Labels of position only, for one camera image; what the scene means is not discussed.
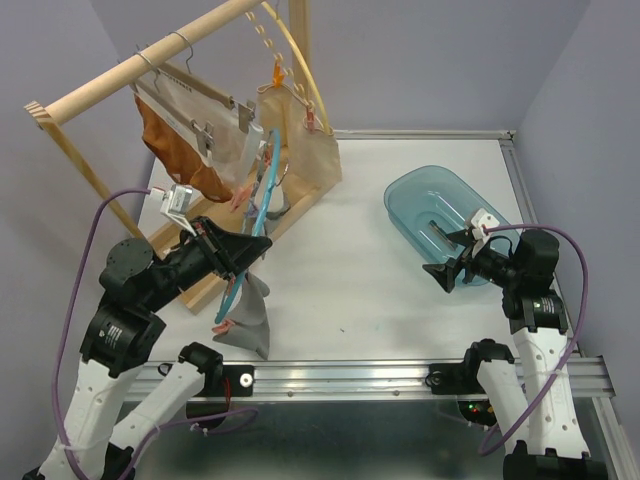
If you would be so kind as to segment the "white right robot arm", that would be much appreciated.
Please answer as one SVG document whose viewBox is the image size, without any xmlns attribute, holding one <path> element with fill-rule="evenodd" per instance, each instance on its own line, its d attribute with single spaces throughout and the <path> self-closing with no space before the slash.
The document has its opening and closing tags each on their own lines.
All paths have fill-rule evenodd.
<svg viewBox="0 0 640 480">
<path fill-rule="evenodd" d="M 436 395 L 487 395 L 489 409 L 469 406 L 466 415 L 476 423 L 494 416 L 505 450 L 504 478 L 608 478 L 606 464 L 592 458 L 575 412 L 566 367 L 574 338 L 564 304 L 551 287 L 558 240 L 542 229 L 526 229 L 509 253 L 501 254 L 481 229 L 447 238 L 461 246 L 460 255 L 424 270 L 446 292 L 458 275 L 497 285 L 514 345 L 476 341 L 461 362 L 431 364 L 426 385 Z"/>
</svg>

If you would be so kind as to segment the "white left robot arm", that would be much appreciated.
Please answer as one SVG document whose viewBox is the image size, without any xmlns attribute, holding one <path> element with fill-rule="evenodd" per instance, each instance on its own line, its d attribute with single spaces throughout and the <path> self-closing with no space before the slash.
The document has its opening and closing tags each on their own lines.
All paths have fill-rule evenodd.
<svg viewBox="0 0 640 480">
<path fill-rule="evenodd" d="M 232 233 L 200 216 L 159 257 L 144 238 L 116 244 L 99 282 L 104 294 L 80 347 L 78 377 L 63 431 L 28 479 L 132 479 L 152 438 L 198 393 L 220 386 L 223 357 L 193 342 L 124 419 L 125 397 L 166 325 L 158 311 L 204 277 L 230 280 L 272 245 L 266 236 Z"/>
</svg>

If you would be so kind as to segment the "blue plastic clip hanger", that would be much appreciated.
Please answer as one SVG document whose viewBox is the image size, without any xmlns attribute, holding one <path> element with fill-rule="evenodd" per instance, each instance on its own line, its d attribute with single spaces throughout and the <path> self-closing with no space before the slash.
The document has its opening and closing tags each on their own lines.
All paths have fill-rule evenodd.
<svg viewBox="0 0 640 480">
<path fill-rule="evenodd" d="M 247 233 L 248 227 L 252 226 L 251 235 L 253 237 L 265 236 L 264 224 L 267 217 L 268 207 L 271 197 L 277 184 L 277 169 L 280 164 L 281 135 L 277 128 L 269 132 L 265 147 L 258 162 L 258 171 L 249 196 L 247 211 L 244 215 L 242 232 Z M 223 293 L 219 310 L 216 314 L 214 325 L 220 325 L 238 295 L 248 270 L 237 275 L 227 284 L 227 289 Z"/>
</svg>

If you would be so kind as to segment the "grey underwear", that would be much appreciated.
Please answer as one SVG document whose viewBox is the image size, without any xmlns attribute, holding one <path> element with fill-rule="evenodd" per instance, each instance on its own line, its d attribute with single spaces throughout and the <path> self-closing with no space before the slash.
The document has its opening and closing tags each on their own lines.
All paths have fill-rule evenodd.
<svg viewBox="0 0 640 480">
<path fill-rule="evenodd" d="M 282 175 L 271 161 L 261 160 L 256 179 L 249 189 L 248 206 L 244 212 L 242 232 L 253 236 L 268 236 L 278 221 L 290 209 L 290 202 L 283 190 Z"/>
<path fill-rule="evenodd" d="M 270 326 L 265 299 L 269 294 L 267 284 L 250 272 L 238 278 L 223 294 L 212 329 L 213 340 L 267 360 Z"/>
</svg>

